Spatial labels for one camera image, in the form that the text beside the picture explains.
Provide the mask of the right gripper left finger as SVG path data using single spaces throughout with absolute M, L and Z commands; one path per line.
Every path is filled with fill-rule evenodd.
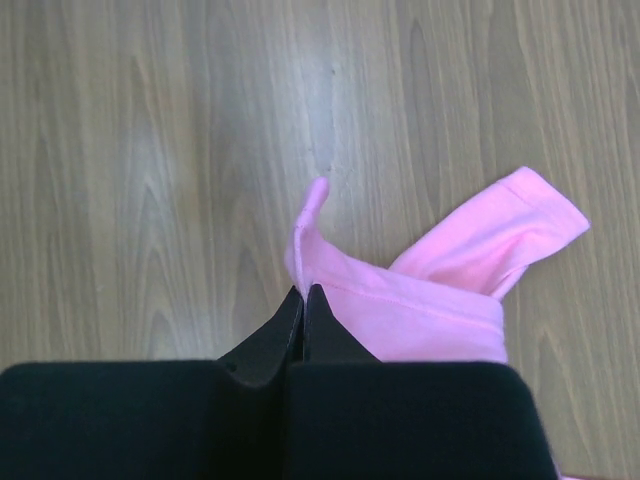
M 259 329 L 217 360 L 238 383 L 264 388 L 286 369 L 300 349 L 304 300 L 292 287 L 274 315 Z

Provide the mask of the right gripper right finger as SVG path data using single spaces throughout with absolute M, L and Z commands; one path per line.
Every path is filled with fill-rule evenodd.
M 334 316 L 321 285 L 309 290 L 303 321 L 305 363 L 379 363 Z

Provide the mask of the pink t shirt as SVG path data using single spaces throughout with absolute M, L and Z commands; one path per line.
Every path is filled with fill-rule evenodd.
M 522 167 L 467 200 L 389 267 L 357 260 L 323 238 L 329 193 L 314 180 L 285 264 L 303 296 L 320 286 L 338 322 L 384 361 L 506 363 L 502 299 L 527 268 L 589 228 L 588 219 Z

